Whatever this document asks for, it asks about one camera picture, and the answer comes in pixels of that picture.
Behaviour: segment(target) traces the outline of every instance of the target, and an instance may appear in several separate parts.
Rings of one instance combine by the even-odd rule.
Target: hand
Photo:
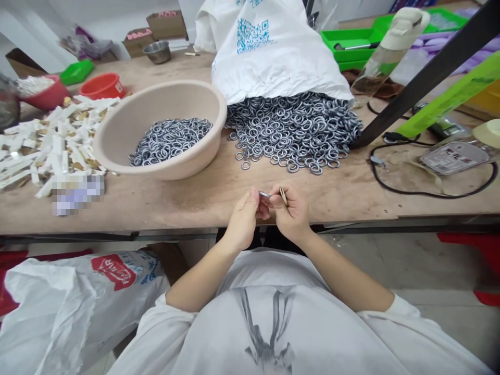
[[[253,187],[236,203],[221,241],[238,252],[245,250],[252,243],[256,217],[267,220],[271,215],[269,207],[261,200],[259,191]]]
[[[280,194],[280,186],[285,192],[288,207]],[[271,204],[276,210],[276,224],[281,234],[300,247],[298,244],[311,232],[307,199],[300,191],[287,183],[275,184],[269,192]]]

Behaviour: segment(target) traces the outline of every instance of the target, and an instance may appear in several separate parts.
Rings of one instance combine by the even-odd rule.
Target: green plastic tray
[[[439,29],[438,27],[434,26],[431,21],[427,25],[426,29],[423,31],[424,34],[460,30],[468,21],[467,18],[451,13],[449,10],[445,8],[426,9],[426,11],[429,12],[431,15],[440,14],[443,18],[447,19],[448,21],[455,22],[457,26],[449,29]],[[381,32],[382,35],[385,35],[385,33],[387,33],[389,28],[391,27],[391,22],[393,18],[394,14],[377,17],[373,22],[372,28]]]
[[[71,64],[59,77],[64,86],[71,86],[85,81],[92,69],[94,64],[90,60],[83,60]]]
[[[353,51],[337,51],[334,46],[340,43],[343,47],[352,47],[361,44],[380,42],[384,34],[373,29],[348,29],[322,31],[321,37],[327,47],[333,52],[337,63],[348,61],[367,61],[375,48],[355,49]]]

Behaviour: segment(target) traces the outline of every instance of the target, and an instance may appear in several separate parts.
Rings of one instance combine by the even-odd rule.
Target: floor
[[[435,234],[326,235],[326,240],[344,256],[384,286],[417,306],[423,316],[435,320],[443,330],[496,370],[500,349],[500,309],[487,307],[472,293],[485,265],[473,248],[443,244]],[[179,243],[190,266],[196,264],[215,240]],[[90,244],[36,244],[34,253],[92,248],[96,252],[136,250],[144,242]],[[85,375],[103,375],[114,363],[112,354]]]

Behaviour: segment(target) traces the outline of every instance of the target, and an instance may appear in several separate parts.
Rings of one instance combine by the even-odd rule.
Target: yellow container
[[[500,117],[500,80],[496,80],[486,89],[464,103],[465,106],[484,112],[491,117]]]

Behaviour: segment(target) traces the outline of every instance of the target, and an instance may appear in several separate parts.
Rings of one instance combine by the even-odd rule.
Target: red bowl
[[[45,77],[52,79],[54,84],[38,94],[20,98],[20,100],[41,110],[53,110],[57,106],[63,105],[65,97],[71,97],[68,89],[62,84],[59,76],[49,74]]]
[[[120,82],[120,76],[116,73],[100,74],[88,80],[80,87],[80,95],[92,100],[104,98],[122,98],[126,94],[125,88]]]

